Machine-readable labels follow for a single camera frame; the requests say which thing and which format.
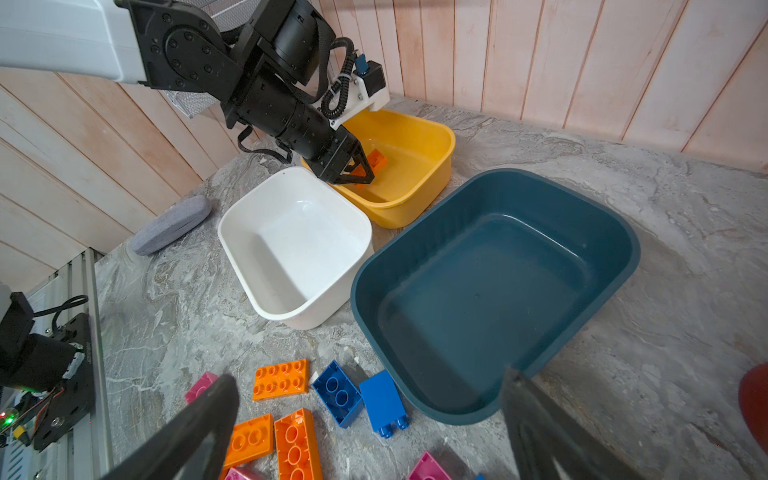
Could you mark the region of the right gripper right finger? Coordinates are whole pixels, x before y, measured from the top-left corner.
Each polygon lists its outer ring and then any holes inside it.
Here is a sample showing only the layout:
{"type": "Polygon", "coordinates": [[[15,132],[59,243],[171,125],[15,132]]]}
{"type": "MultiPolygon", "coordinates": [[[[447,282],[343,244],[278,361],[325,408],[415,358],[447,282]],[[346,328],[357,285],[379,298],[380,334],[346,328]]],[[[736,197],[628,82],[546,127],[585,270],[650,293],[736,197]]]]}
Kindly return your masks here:
{"type": "Polygon", "coordinates": [[[519,371],[505,371],[500,405],[520,478],[641,477],[519,371]]]}

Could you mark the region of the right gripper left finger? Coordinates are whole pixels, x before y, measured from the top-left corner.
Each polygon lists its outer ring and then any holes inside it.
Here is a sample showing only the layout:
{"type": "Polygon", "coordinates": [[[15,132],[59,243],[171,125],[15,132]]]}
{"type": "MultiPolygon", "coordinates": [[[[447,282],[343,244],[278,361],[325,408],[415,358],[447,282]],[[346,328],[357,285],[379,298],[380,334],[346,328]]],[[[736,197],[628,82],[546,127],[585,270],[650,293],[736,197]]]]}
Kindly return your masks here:
{"type": "Polygon", "coordinates": [[[202,395],[131,456],[107,479],[209,479],[223,471],[240,397],[236,380],[220,376],[202,395]]]}

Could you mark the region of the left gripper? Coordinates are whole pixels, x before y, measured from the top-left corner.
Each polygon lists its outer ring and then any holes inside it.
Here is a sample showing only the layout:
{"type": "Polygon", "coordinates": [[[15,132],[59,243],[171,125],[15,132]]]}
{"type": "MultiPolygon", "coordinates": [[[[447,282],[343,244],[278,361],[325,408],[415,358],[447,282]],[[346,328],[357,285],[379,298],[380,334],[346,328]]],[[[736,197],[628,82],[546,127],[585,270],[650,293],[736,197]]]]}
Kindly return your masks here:
{"type": "Polygon", "coordinates": [[[303,157],[326,183],[368,185],[375,179],[372,157],[359,140],[343,126],[332,128],[328,119],[296,98],[271,71],[247,78],[235,90],[233,118],[303,157]]]}

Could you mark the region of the pink lego brick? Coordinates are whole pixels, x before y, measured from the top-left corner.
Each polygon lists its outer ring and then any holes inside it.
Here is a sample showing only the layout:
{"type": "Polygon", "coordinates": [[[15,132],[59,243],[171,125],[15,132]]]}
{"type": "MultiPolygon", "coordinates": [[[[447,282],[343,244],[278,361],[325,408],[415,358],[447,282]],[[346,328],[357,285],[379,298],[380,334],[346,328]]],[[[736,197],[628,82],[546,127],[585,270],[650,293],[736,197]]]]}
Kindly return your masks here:
{"type": "Polygon", "coordinates": [[[192,403],[196,398],[202,395],[211,385],[213,385],[219,376],[206,371],[200,378],[187,390],[184,395],[184,399],[187,404],[192,403]]]}

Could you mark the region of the orange lego brick hollow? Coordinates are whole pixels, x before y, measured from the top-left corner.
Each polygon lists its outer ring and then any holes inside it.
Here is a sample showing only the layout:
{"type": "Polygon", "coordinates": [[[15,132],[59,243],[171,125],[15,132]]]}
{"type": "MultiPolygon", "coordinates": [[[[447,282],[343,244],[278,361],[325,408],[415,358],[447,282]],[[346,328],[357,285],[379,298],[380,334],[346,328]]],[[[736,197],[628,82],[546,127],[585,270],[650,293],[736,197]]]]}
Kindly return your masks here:
{"type": "Polygon", "coordinates": [[[280,480],[322,480],[312,412],[306,408],[274,423],[280,480]]]}

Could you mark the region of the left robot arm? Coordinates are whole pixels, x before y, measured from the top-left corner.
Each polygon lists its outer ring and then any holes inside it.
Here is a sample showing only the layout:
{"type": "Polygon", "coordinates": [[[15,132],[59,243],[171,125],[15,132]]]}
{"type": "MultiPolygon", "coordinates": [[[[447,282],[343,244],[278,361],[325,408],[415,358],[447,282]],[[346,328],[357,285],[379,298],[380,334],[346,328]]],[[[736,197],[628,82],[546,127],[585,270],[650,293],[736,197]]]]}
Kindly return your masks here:
{"type": "Polygon", "coordinates": [[[283,163],[300,156],[335,185],[375,177],[342,117],[354,81],[385,90],[382,67],[306,1],[262,1],[227,31],[183,1],[5,1],[1,63],[205,93],[228,127],[271,136],[283,163]]]}

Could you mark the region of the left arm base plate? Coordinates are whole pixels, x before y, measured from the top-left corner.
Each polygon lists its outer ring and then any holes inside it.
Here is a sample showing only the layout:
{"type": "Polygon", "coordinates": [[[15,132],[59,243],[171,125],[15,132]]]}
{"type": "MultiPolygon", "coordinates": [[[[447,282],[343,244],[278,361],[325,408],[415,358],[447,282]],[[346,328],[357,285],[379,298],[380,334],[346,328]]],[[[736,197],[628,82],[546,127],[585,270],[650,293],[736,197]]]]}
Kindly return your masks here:
{"type": "Polygon", "coordinates": [[[59,317],[88,303],[86,295],[35,312],[21,292],[1,295],[1,386],[22,393],[1,410],[1,446],[41,452],[95,409],[90,317],[59,317]]]}

